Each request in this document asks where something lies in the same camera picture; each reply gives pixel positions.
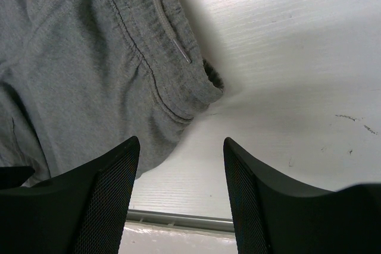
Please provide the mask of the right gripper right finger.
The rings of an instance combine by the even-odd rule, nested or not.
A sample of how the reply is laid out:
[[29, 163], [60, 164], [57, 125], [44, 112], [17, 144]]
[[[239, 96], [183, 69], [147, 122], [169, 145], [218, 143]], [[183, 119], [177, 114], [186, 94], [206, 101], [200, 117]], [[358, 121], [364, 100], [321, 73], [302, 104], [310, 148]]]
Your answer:
[[223, 155], [239, 253], [380, 252], [380, 184], [320, 189], [261, 162], [231, 138]]

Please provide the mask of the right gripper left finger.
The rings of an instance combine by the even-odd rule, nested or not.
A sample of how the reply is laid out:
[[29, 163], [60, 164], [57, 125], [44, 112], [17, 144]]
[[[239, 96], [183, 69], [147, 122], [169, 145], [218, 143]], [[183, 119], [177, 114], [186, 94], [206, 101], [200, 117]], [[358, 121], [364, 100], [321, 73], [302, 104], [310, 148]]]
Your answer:
[[117, 253], [139, 152], [134, 136], [32, 187], [32, 167], [1, 168], [1, 252]]

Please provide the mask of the grey shorts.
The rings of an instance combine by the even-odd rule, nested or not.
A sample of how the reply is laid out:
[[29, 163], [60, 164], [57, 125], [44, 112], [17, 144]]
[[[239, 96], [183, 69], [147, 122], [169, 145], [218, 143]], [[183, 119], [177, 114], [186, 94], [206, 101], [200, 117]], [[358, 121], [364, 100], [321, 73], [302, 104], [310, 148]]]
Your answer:
[[132, 136], [142, 175], [222, 94], [179, 0], [1, 0], [1, 165], [27, 187]]

